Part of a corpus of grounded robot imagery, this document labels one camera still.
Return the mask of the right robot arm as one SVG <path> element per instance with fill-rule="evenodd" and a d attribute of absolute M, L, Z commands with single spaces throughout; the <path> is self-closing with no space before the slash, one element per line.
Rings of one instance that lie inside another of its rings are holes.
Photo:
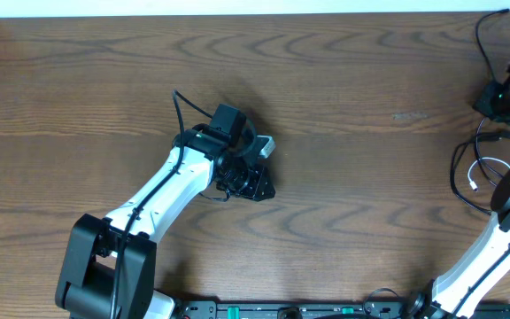
<path fill-rule="evenodd" d="M 490 82 L 473 108 L 510 126 L 510 66 Z M 406 306 L 404 318 L 469 318 L 485 294 L 510 270 L 510 169 L 491 197 L 491 217 L 478 239 L 446 273 Z"/>

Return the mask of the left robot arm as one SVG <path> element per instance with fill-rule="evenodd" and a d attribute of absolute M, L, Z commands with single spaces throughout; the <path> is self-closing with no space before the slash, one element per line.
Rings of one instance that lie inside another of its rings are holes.
<path fill-rule="evenodd" d="M 172 318 L 175 299 L 154 289 L 157 246 L 186 205 L 210 184 L 228 197 L 273 198 L 261 160 L 271 136 L 255 136 L 239 157 L 222 138 L 196 126 L 174 139 L 163 167 L 104 218 L 83 215 L 73 226 L 55 303 L 72 318 Z"/>

